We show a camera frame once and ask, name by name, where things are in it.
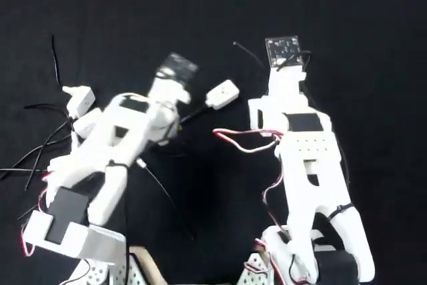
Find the black cable tie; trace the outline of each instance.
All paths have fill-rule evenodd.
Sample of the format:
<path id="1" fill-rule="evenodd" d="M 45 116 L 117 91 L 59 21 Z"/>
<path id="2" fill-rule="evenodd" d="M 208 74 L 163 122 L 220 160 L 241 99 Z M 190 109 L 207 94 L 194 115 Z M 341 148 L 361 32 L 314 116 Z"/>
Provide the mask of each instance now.
<path id="1" fill-rule="evenodd" d="M 107 165 L 106 167 L 117 167 L 117 166 L 121 166 L 121 167 L 126 168 L 126 170 L 129 170 L 129 166 L 128 166 L 128 165 L 126 165 L 126 164 L 122 164 L 122 163 L 116 163 L 116 162 L 115 162 L 115 161 L 113 161 L 113 160 L 110 160 L 110 161 L 108 162 L 108 165 Z"/>
<path id="2" fill-rule="evenodd" d="M 342 212 L 345 212 L 348 208 L 351 208 L 351 207 L 354 207 L 353 203 L 348 203 L 347 205 L 338 205 L 338 206 L 336 206 L 336 210 L 334 210 L 328 216 L 328 220 L 330 221 L 332 218 L 334 218 L 338 214 L 341 214 Z"/>

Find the black fabric surface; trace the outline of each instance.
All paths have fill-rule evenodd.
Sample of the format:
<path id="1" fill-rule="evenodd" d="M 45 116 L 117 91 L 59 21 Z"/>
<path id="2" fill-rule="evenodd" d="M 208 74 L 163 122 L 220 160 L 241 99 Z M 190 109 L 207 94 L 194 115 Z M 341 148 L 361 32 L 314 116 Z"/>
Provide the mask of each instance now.
<path id="1" fill-rule="evenodd" d="M 92 86 L 99 106 L 123 91 L 147 93 L 170 51 L 201 67 L 182 115 L 227 78 L 241 89 L 238 102 L 184 127 L 178 140 L 185 142 L 186 156 L 144 157 L 191 225 L 194 240 L 156 182 L 139 168 L 131 170 L 129 242 L 149 249 L 168 282 L 235 282 L 253 239 L 271 224 L 261 192 L 278 174 L 272 151 L 242 154 L 211 130 L 247 129 L 245 100 L 266 90 L 268 72 L 233 41 L 267 64 L 264 38 L 281 35 L 298 35 L 302 48 L 313 53 L 307 84 L 346 153 L 350 194 L 374 255 L 376 283 L 424 277 L 425 0 L 0 0 L 0 6 L 3 167 L 63 121 L 54 113 L 22 109 L 43 102 L 65 106 L 68 99 L 55 83 L 52 33 L 63 83 Z M 256 135 L 242 138 L 245 146 L 264 143 Z M 67 149 L 51 148 L 43 163 Z M 24 193 L 25 180 L 14 175 L 0 182 L 2 284 L 58 284 L 75 260 L 42 249 L 24 258 L 20 249 L 16 218 L 43 187 L 37 176 Z M 285 222 L 284 191 L 275 191 L 270 203 Z M 122 210 L 117 207 L 110 222 L 119 231 Z"/>

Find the hole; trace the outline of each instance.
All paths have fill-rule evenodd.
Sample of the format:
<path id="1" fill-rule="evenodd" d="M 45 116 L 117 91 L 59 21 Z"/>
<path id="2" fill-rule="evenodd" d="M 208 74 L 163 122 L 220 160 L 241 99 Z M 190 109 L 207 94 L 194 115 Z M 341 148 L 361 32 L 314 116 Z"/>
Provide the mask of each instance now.
<path id="1" fill-rule="evenodd" d="M 314 186 L 319 186 L 319 179 L 318 176 L 316 174 L 308 174 L 307 175 L 308 181 L 314 185 Z"/>

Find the black panel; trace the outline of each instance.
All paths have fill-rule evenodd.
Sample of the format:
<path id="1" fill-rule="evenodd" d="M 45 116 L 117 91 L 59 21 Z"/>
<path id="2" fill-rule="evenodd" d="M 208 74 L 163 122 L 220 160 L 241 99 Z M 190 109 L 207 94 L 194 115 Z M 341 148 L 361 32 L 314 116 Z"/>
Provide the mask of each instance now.
<path id="1" fill-rule="evenodd" d="M 323 131 L 319 116 L 315 113 L 288 114 L 288 120 L 292 131 Z"/>
<path id="2" fill-rule="evenodd" d="M 174 72 L 173 75 L 165 73 L 162 67 L 168 68 Z M 182 84 L 187 83 L 194 73 L 199 69 L 197 65 L 192 63 L 190 60 L 178 55 L 177 53 L 170 53 L 166 60 L 160 66 L 157 71 L 158 77 L 167 77 L 179 81 Z"/>
<path id="3" fill-rule="evenodd" d="M 262 120 L 262 110 L 258 110 L 258 128 L 262 128 L 264 121 Z"/>
<path id="4" fill-rule="evenodd" d="M 353 255 L 343 250 L 314 252 L 318 262 L 317 285 L 358 285 L 358 266 Z"/>
<path id="5" fill-rule="evenodd" d="M 129 108 L 132 110 L 137 110 L 137 111 L 140 111 L 141 113 L 145 113 L 149 107 L 149 104 L 146 101 L 139 101 L 139 100 L 127 97 L 120 103 L 120 106 Z"/>
<path id="6" fill-rule="evenodd" d="M 46 240 L 55 244 L 62 243 L 70 222 L 88 226 L 86 212 L 88 205 L 89 197 L 67 188 L 59 188 L 54 201 L 47 210 L 47 213 L 53 216 L 53 221 L 46 235 Z"/>
<path id="7" fill-rule="evenodd" d="M 123 138 L 129 131 L 127 128 L 121 127 L 121 126 L 114 126 L 115 128 L 115 136 L 117 138 Z"/>

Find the white plastic part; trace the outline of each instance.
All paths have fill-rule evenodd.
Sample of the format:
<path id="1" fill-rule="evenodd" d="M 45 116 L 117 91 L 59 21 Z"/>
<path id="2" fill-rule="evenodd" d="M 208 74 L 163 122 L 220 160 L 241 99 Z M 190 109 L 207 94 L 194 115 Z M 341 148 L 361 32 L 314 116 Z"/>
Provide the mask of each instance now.
<path id="1" fill-rule="evenodd" d="M 37 247 L 69 257 L 97 260 L 107 264 L 121 264 L 125 256 L 125 236 L 105 228 L 83 226 L 70 222 L 62 243 L 45 240 L 53 216 L 33 211 L 23 233 L 23 239 Z"/>
<path id="2" fill-rule="evenodd" d="M 96 121 L 101 117 L 102 111 L 99 108 L 94 108 L 89 113 L 85 114 L 73 123 L 74 131 L 83 139 L 92 132 Z"/>
<path id="3" fill-rule="evenodd" d="M 67 87 L 63 86 L 62 91 L 71 95 L 67 104 L 69 116 L 73 119 L 83 116 L 95 102 L 95 95 L 92 89 L 87 86 Z"/>
<path id="4" fill-rule="evenodd" d="M 239 93 L 240 90 L 228 79 L 207 93 L 205 103 L 208 107 L 220 109 L 239 97 Z"/>

